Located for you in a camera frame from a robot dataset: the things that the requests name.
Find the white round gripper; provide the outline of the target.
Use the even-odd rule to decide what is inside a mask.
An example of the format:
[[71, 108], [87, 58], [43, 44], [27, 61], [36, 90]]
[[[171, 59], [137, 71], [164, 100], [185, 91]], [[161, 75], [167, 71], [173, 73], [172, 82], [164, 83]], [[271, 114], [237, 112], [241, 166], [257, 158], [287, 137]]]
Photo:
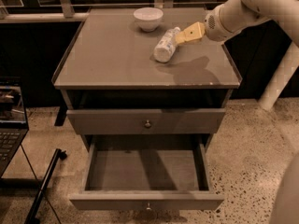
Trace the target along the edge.
[[177, 45], [200, 40], [206, 33], [206, 36], [212, 41], [225, 41], [230, 39], [233, 34], [229, 32], [221, 22], [221, 10], [224, 5], [216, 6], [208, 11], [204, 23], [196, 22], [175, 36]]

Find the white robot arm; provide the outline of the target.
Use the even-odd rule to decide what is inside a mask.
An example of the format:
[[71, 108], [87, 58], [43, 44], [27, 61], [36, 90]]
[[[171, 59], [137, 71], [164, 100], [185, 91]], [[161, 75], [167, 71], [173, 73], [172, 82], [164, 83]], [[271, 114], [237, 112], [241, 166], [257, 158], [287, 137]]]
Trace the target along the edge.
[[[180, 45], [203, 36], [221, 42], [269, 20], [275, 21], [292, 41], [275, 75], [277, 82], [283, 83], [299, 64], [298, 0], [228, 0], [207, 13], [204, 22], [196, 22], [176, 35], [175, 43]], [[299, 153], [281, 179], [269, 224], [299, 224]]]

